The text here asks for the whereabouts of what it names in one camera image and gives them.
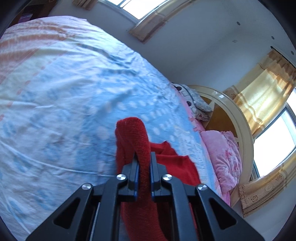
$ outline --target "curtain rod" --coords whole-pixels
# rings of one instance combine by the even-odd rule
[[[273,46],[270,46],[270,48],[272,48],[272,49],[274,49],[276,52],[278,52],[280,55],[282,55],[283,56],[283,58],[285,59],[285,60],[287,60],[294,68],[296,68],[282,53],[280,53],[275,47],[273,47]]]

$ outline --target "metal screw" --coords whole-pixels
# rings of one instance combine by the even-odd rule
[[[89,183],[84,183],[84,184],[82,185],[82,189],[83,189],[83,190],[89,190],[89,189],[91,189],[91,184],[89,184]]]
[[[163,175],[163,180],[165,181],[169,181],[173,178],[173,176],[171,174],[164,174]]]
[[[117,178],[118,180],[122,181],[122,180],[126,179],[126,175],[124,175],[124,174],[118,174],[118,175],[116,176],[116,178]]]
[[[207,185],[201,183],[197,185],[197,188],[200,191],[204,191],[204,190],[207,190]]]

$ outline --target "red cloth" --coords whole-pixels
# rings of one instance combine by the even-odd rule
[[[117,172],[132,161],[137,153],[140,174],[138,200],[121,205],[121,215],[131,241],[165,241],[167,240],[159,224],[157,205],[151,199],[150,188],[150,152],[156,152],[158,163],[166,166],[169,174],[179,178],[183,183],[194,185],[200,183],[195,165],[188,156],[178,156],[168,142],[149,143],[143,122],[130,117],[117,122]]]

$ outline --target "round headboard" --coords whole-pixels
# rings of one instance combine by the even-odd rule
[[[242,174],[239,184],[231,191],[230,202],[234,206],[239,197],[239,185],[249,182],[253,168],[254,148],[253,137],[247,120],[239,107],[222,92],[204,86],[189,86],[195,89],[200,96],[213,108],[213,114],[206,130],[231,131],[239,145],[239,154],[242,159]]]

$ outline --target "yellow curtain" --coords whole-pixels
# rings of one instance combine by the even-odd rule
[[[145,43],[179,11],[196,0],[168,0],[136,24],[129,33]]]
[[[237,85],[224,93],[242,110],[255,139],[285,106],[295,83],[295,67],[272,50]],[[296,149],[268,175],[241,185],[243,216],[254,213],[274,199],[295,174]]]
[[[295,82],[295,67],[272,50],[238,84],[224,93],[242,110],[256,139],[281,111]]]
[[[91,10],[98,0],[72,0],[75,6],[84,8],[86,10]]]

